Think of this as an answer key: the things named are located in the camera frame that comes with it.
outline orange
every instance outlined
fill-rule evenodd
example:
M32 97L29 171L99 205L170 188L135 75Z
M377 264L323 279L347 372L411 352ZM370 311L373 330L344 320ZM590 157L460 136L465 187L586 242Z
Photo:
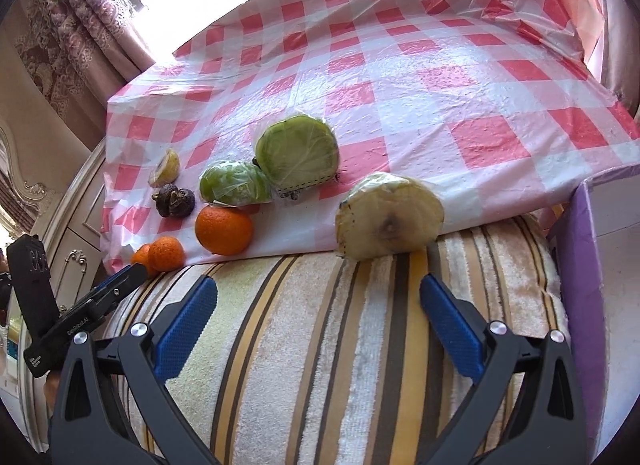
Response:
M132 265L135 265L136 263L145 265L146 278L153 279L156 275L158 275L158 270L152 267L149 263L149 248L151 248L151 245L149 243L147 243L146 245L142 245L139 249L136 250L136 253L131 256L130 262Z
M209 205L198 214L195 231L198 242L212 254L236 255L251 243L254 224L242 210Z
M159 271L178 270L184 266L184 249L176 238L162 236L151 243L149 262Z

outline human hand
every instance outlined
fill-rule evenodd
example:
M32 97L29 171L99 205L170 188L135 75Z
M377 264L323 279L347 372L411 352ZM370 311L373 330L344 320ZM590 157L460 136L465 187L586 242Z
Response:
M47 380L44 383L44 398L47 401L47 407L53 411L56 405L56 396L58 395L58 386L60 385L60 372L49 371Z

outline red checkered tablecloth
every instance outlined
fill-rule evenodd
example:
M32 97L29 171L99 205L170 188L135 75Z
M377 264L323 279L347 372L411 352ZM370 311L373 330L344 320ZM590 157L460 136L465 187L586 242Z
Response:
M255 207L243 257L333 249L337 204L372 171L432 184L445 232L567 200L640 161L631 117L582 63L601 24L596 0L251 0L110 100L107 268L159 235L189 264L215 260L195 213L156 213L151 169L171 146L178 186L197 189L208 161L251 160L255 131L293 108L334 128L339 180Z

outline plastic bag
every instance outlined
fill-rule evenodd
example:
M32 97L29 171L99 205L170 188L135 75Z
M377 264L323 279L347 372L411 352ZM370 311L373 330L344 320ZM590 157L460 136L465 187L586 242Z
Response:
M200 175L200 196L208 203L243 207L271 200L264 173L246 161L219 161Z
M421 249L444 222L442 203L422 181L374 172L340 202L338 253L355 261Z
M281 196L331 180L340 165L331 128L299 111L268 125L254 148L254 162Z

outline dried mushroom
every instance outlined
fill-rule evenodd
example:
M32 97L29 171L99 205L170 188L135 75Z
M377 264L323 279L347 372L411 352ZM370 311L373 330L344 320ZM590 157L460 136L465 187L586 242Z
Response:
M169 210L169 201L171 193L178 190L178 187L173 183L167 183L162 185L158 193L153 194L151 198L156 202L156 210L163 218L168 218L171 213Z
M169 196L169 213L173 218L185 218L193 212L196 197L189 189L172 191Z

